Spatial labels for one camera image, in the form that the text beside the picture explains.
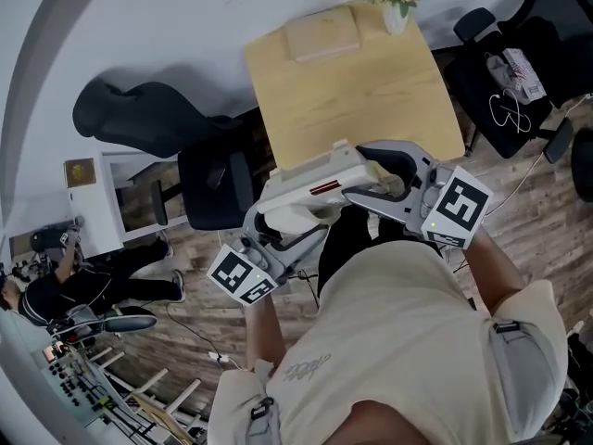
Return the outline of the white telephone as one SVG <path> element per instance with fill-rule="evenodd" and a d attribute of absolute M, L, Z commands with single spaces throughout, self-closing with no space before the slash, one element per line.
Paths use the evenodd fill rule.
<path fill-rule="evenodd" d="M 337 221 L 349 187 L 400 195 L 403 179 L 378 162 L 364 158 L 348 141 L 291 170 L 275 169 L 264 185 L 257 211 L 272 230 L 302 235 L 319 225 Z"/>

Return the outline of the black padded office chair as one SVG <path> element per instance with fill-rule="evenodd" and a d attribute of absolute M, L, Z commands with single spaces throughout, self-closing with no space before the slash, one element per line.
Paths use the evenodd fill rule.
<path fill-rule="evenodd" d="M 207 117 L 165 83 L 142 83 L 122 91 L 95 78 L 78 96 L 72 119 L 86 138 L 177 159 L 178 184 L 151 184 L 160 225 L 168 222 L 167 201 L 180 196 L 194 229 L 239 228 L 262 192 L 260 170 L 266 158 L 256 140 L 261 124 L 251 115 Z"/>

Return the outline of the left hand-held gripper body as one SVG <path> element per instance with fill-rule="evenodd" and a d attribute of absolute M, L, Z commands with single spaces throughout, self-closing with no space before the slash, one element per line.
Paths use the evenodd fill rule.
<path fill-rule="evenodd" d="M 224 244 L 207 277 L 232 299 L 253 305 L 285 283 L 299 261 L 296 247 L 275 247 L 243 233 L 231 245 Z"/>

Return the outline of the white flat box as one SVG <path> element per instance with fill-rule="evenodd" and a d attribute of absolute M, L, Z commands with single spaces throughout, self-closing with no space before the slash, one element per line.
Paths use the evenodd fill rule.
<path fill-rule="evenodd" d="M 519 48 L 506 48 L 503 55 L 515 73 L 517 82 L 521 85 L 530 102 L 547 96 L 542 82 L 534 68 Z"/>

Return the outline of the grey control panel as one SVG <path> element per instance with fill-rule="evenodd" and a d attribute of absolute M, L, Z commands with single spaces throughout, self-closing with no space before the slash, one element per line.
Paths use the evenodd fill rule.
<path fill-rule="evenodd" d="M 68 345 L 57 342 L 31 356 L 67 412 L 82 426 L 117 407 L 84 358 Z"/>

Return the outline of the grey cloth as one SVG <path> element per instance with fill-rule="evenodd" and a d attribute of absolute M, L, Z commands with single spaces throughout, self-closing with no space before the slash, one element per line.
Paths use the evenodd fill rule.
<path fill-rule="evenodd" d="M 486 67 L 501 89 L 516 89 L 517 76 L 512 67 L 500 56 L 490 55 L 486 58 Z"/>

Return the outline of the person's torso cream t-shirt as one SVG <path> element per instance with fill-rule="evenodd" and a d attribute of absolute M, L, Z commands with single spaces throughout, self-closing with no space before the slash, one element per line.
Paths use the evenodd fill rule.
<path fill-rule="evenodd" d="M 567 337 L 549 281 L 473 308 L 416 242 L 367 248 L 325 284 L 278 367 L 225 372 L 208 445 L 356 445 L 402 423 L 429 445 L 531 439 L 558 403 Z"/>

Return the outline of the white side table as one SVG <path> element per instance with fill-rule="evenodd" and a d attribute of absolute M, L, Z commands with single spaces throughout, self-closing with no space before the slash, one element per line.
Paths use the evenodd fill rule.
<path fill-rule="evenodd" d="M 155 163 L 173 162 L 139 151 L 96 151 L 87 158 L 95 161 L 96 183 L 68 189 L 71 216 L 82 235 L 82 254 L 87 258 L 124 247 L 128 241 L 154 234 L 187 222 L 185 215 L 171 218 L 164 225 L 126 230 L 117 199 L 117 190 L 133 186 L 132 178 Z"/>

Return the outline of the person's legs black trousers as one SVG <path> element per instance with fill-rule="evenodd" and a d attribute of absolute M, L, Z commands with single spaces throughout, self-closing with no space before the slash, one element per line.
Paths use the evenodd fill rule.
<path fill-rule="evenodd" d="M 318 266 L 317 296 L 330 278 L 352 257 L 364 249 L 388 242 L 410 241 L 423 244 L 442 254 L 436 243 L 426 242 L 414 235 L 404 233 L 404 225 L 386 218 L 379 218 L 378 236 L 371 238 L 368 228 L 369 212 L 361 207 L 349 205 L 340 210 L 339 219 L 331 226 L 325 239 Z"/>

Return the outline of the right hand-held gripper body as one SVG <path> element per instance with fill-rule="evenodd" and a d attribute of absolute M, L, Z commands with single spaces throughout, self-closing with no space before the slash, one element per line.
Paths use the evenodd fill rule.
<path fill-rule="evenodd" d="M 485 218 L 492 191 L 457 166 L 423 159 L 423 181 L 413 206 L 413 233 L 425 241 L 469 247 Z"/>

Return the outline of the person's left forearm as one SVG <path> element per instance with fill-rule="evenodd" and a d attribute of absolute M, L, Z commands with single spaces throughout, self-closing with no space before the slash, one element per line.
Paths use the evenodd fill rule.
<path fill-rule="evenodd" d="M 247 369 L 253 370 L 257 360 L 278 367 L 286 354 L 286 346 L 272 296 L 246 307 L 245 318 Z"/>

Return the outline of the wooden rack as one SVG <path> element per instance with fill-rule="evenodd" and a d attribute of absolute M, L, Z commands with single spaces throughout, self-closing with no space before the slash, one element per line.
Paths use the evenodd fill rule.
<path fill-rule="evenodd" d="M 108 370 L 124 355 L 108 347 L 83 359 L 96 378 L 95 388 L 106 397 L 110 417 L 133 445 L 204 445 L 208 426 L 202 415 L 181 410 L 202 381 L 196 378 L 172 399 L 163 400 L 157 391 L 169 369 L 163 367 L 134 386 Z"/>

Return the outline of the person's right forearm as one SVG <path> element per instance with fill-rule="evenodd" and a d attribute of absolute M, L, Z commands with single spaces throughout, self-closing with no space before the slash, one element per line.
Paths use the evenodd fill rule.
<path fill-rule="evenodd" d="M 518 269 L 483 226 L 476 230 L 463 254 L 481 299 L 492 315 L 502 302 L 525 287 Z"/>

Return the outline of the square light wooden table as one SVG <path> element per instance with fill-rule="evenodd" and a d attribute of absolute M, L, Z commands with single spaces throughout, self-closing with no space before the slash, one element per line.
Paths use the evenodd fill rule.
<path fill-rule="evenodd" d="M 292 169 L 346 139 L 404 140 L 439 160 L 465 152 L 448 90 L 414 20 L 387 32 L 379 6 L 349 5 L 360 49 L 305 62 L 282 30 L 246 45 L 246 66 L 278 167 Z"/>

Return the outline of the black mesh office chair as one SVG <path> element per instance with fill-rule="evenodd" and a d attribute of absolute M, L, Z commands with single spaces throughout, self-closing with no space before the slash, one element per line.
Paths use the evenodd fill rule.
<path fill-rule="evenodd" d="M 553 136 L 542 124 L 554 108 L 593 94 L 593 0 L 524 0 L 490 32 L 496 22 L 484 7 L 458 21 L 453 31 L 462 46 L 444 75 L 475 132 L 509 159 L 528 141 Z M 546 97 L 520 102 L 497 85 L 486 58 L 502 57 L 506 48 L 524 52 Z"/>

